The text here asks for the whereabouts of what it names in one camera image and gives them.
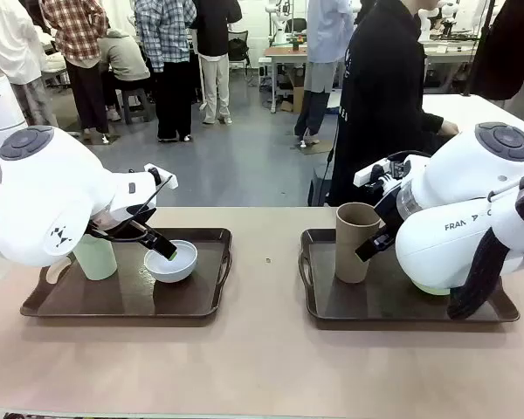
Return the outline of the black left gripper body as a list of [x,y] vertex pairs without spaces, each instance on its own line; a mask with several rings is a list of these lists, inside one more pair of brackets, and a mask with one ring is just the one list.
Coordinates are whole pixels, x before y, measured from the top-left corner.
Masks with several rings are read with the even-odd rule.
[[112,243],[133,243],[144,238],[150,228],[147,221],[155,214],[156,207],[136,204],[121,209],[123,220],[114,219],[102,211],[89,222],[89,235]]

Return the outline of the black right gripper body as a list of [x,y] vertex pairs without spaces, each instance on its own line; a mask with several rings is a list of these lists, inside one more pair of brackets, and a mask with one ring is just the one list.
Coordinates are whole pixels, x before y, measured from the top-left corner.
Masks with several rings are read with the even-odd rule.
[[381,218],[386,233],[391,237],[397,234],[403,224],[403,217],[400,215],[396,204],[400,190],[400,185],[392,188],[375,205],[375,213]]

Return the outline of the brown tall cup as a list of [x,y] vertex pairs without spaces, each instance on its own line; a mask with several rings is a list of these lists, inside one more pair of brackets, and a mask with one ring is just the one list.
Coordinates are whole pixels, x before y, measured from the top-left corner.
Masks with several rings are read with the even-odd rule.
[[356,250],[378,230],[381,219],[366,203],[344,203],[336,211],[335,276],[347,284],[361,283],[369,262]]

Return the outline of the white bowl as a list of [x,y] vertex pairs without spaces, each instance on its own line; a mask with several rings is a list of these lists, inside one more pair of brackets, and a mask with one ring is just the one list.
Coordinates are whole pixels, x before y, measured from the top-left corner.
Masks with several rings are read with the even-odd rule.
[[176,252],[170,258],[159,252],[149,250],[143,264],[149,274],[157,281],[174,284],[185,280],[196,268],[198,251],[194,244],[184,240],[171,240]]

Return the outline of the light green tall cup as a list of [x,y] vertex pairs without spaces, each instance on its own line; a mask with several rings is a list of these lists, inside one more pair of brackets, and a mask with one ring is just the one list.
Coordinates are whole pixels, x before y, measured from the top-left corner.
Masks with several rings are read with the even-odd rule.
[[106,279],[117,270],[113,246],[107,240],[85,234],[73,254],[89,280]]

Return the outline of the mint green bowl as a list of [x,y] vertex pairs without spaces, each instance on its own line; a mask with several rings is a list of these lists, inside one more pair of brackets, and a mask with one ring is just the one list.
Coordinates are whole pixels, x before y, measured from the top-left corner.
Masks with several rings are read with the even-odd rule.
[[426,285],[422,285],[416,281],[412,281],[412,284],[417,288],[419,289],[420,291],[424,292],[424,293],[427,293],[427,294],[430,294],[430,295],[433,295],[433,296],[449,296],[450,295],[450,292],[451,292],[451,289],[450,288],[435,288],[435,287],[430,287],[430,286],[426,286]]

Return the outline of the dark grey floor bin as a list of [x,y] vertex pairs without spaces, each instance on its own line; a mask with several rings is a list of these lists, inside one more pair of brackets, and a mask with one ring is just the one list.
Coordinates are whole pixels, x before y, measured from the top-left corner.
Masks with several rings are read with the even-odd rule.
[[307,196],[307,205],[309,207],[321,207],[324,205],[331,186],[332,170],[326,163],[314,167]]

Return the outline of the person in black shirt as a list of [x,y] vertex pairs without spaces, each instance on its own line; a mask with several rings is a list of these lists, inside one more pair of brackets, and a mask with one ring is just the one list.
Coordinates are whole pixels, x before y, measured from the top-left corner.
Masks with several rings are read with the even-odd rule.
[[425,54],[414,16],[437,3],[376,0],[357,25],[345,55],[328,205],[375,204],[379,195],[353,184],[357,171],[401,151],[432,155],[454,136],[421,128]]

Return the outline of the grey plastic stool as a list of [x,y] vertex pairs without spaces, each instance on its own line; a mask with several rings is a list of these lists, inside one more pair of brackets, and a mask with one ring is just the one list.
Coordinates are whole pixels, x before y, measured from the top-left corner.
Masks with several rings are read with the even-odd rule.
[[150,122],[153,118],[147,94],[143,88],[122,90],[123,119],[127,125],[134,123],[134,119]]

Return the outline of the person in light blue shirt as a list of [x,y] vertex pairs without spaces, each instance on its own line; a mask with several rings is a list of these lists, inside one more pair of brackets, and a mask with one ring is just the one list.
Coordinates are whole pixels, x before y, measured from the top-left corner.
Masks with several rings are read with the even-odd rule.
[[303,100],[294,134],[300,147],[318,143],[338,62],[355,30],[351,0],[309,0],[307,6],[307,64]]

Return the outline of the person in blue plaid shirt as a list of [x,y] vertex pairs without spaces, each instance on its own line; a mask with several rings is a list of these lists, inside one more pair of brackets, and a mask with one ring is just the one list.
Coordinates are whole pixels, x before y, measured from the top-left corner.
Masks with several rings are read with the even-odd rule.
[[134,15],[154,71],[158,141],[191,141],[188,29],[196,6],[193,0],[135,0]]

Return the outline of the black tripod pole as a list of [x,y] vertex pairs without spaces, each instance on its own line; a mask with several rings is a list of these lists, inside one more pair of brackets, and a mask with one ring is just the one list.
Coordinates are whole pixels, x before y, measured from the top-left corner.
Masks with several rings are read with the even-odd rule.
[[484,49],[486,39],[490,31],[490,24],[493,17],[495,3],[496,0],[486,0],[486,2],[484,3],[484,7],[482,8],[481,14],[479,15],[479,42],[477,43],[477,47],[475,48],[475,54],[473,56],[471,70],[468,74],[465,88],[462,92],[462,95],[464,97],[469,97],[471,95],[475,79],[477,78],[481,53]]

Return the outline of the wooden-top work table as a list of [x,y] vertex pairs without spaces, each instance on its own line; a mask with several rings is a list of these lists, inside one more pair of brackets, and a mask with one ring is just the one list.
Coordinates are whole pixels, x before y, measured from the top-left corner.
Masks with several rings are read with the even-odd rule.
[[305,64],[307,62],[307,48],[305,46],[300,46],[298,50],[294,50],[293,45],[272,46],[265,49],[263,57],[265,60],[264,63],[271,68],[272,97],[270,112],[276,113],[278,65]]

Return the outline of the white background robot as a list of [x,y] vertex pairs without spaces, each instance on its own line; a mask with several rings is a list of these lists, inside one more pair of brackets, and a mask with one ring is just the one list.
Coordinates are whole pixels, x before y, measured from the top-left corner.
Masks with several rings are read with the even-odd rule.
[[290,0],[271,0],[265,6],[272,27],[270,29],[270,46],[287,43],[286,24],[290,16]]
[[436,22],[443,26],[441,39],[447,39],[451,36],[452,27],[456,22],[456,15],[459,11],[459,0],[438,0],[436,7],[432,10],[420,9],[417,17],[420,21],[420,42],[429,42],[431,40],[431,29]]

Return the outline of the person in black tee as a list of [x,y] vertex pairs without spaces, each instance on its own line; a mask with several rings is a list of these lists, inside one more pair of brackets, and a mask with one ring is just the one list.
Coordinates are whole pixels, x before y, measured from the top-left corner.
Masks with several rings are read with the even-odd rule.
[[193,0],[196,19],[197,52],[202,65],[206,102],[203,123],[232,123],[229,110],[229,35],[228,25],[242,19],[238,0]]

